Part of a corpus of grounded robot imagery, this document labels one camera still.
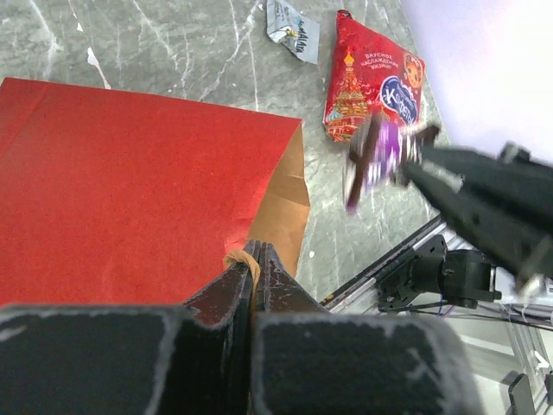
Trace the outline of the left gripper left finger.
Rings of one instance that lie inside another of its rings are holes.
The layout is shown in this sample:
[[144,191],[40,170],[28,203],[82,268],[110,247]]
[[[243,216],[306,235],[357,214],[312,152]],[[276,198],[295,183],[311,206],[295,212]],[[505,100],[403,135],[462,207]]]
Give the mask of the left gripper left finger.
[[4,414],[254,414],[261,245],[181,303],[1,309]]

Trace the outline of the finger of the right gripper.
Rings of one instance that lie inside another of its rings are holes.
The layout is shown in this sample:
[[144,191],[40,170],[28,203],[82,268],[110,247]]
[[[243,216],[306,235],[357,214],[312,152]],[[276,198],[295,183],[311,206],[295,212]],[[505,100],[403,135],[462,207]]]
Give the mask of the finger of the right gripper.
[[423,147],[423,159],[463,177],[496,206],[522,216],[552,215],[552,167],[507,145],[499,158],[460,147]]
[[417,164],[404,173],[463,239],[516,277],[552,275],[552,235],[477,196],[455,190]]

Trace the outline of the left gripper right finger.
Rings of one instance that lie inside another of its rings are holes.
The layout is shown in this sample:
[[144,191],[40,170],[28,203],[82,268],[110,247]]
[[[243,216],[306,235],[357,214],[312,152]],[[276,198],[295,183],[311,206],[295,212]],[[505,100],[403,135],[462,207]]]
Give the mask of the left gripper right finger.
[[333,314],[260,251],[256,414],[481,414],[460,337],[437,316]]

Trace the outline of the purple candy packet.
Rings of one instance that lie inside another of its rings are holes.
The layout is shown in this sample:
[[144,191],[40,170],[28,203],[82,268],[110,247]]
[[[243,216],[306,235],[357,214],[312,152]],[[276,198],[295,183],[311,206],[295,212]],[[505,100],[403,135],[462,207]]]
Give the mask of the purple candy packet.
[[342,182],[346,211],[354,214],[362,196],[386,181],[407,186],[404,166],[420,164],[423,148],[435,145],[440,130],[434,123],[400,127],[380,113],[365,120],[353,133],[346,155]]

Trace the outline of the red snack packet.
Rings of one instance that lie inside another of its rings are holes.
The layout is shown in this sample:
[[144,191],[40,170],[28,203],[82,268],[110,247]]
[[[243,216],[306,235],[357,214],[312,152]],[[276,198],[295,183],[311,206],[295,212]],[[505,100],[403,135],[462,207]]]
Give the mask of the red snack packet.
[[323,126],[335,142],[348,142],[373,112],[400,126],[420,120],[425,62],[391,39],[353,19],[336,16]]

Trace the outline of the red paper bag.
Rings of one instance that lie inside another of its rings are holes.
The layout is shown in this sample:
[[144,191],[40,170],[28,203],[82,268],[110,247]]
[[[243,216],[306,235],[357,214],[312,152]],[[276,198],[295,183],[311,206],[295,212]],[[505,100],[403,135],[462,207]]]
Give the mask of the red paper bag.
[[2,303],[177,303],[250,239],[295,273],[308,214],[298,118],[1,85]]

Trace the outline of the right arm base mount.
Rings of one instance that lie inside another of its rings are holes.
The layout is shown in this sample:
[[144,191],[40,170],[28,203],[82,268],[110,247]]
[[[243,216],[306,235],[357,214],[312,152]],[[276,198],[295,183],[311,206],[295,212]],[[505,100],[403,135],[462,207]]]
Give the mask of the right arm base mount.
[[376,276],[378,310],[384,313],[453,305],[476,309],[502,298],[496,267],[474,249],[449,250],[443,236],[410,248]]

